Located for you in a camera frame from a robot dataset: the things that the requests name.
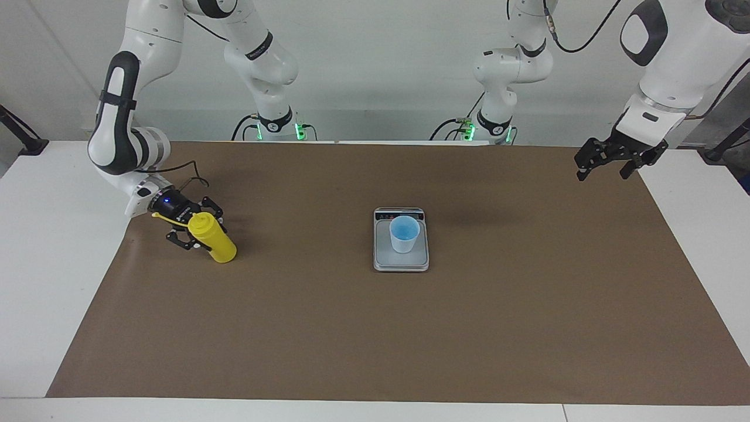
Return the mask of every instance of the table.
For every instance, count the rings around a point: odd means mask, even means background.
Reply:
[[[750,420],[750,407],[42,399],[128,224],[127,198],[97,175],[85,147],[52,143],[0,179],[2,420]],[[641,174],[750,362],[750,198],[692,151],[669,151]]]

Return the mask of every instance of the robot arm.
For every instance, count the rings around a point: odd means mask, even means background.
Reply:
[[[610,137],[590,138],[575,156],[578,179],[611,161],[627,161],[627,179],[653,165],[665,136],[722,80],[750,47],[746,0],[645,0],[625,22],[620,43],[646,73]]]
[[[158,174],[170,155],[167,136],[157,128],[132,127],[141,90],[177,68],[187,14],[219,20],[232,38],[226,60],[250,87],[265,133],[296,137],[283,87],[296,78],[297,65],[274,42],[251,0],[130,0],[124,38],[106,73],[88,155],[102,177],[129,195],[127,216],[159,212],[183,225],[207,208],[221,223],[222,210],[213,201],[188,200]],[[177,239],[176,231],[185,231],[181,225],[173,225],[167,239],[186,249],[205,246],[193,237],[187,242]]]
[[[557,0],[547,3],[550,11],[557,6]],[[552,72],[544,2],[515,2],[509,25],[516,47],[486,51],[474,65],[474,76],[484,87],[484,103],[473,121],[476,139],[498,140],[506,135],[518,101],[511,84],[539,82]]]

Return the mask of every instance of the plastic cup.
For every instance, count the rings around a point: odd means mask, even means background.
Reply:
[[[391,246],[400,254],[412,251],[419,237],[419,222],[413,217],[398,216],[391,220]]]

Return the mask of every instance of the brown paper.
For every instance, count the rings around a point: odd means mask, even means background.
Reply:
[[[616,164],[580,183],[564,148],[174,150],[238,257],[134,219],[48,396],[750,405],[750,368]],[[378,206],[425,210],[426,273],[373,269]]]

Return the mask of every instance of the digital scale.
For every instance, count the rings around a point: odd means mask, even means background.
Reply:
[[[430,267],[425,211],[420,208],[389,207],[375,209],[373,214],[373,266],[384,273],[420,273]],[[414,249],[406,254],[393,250],[391,220],[398,216],[413,217],[419,223]]]

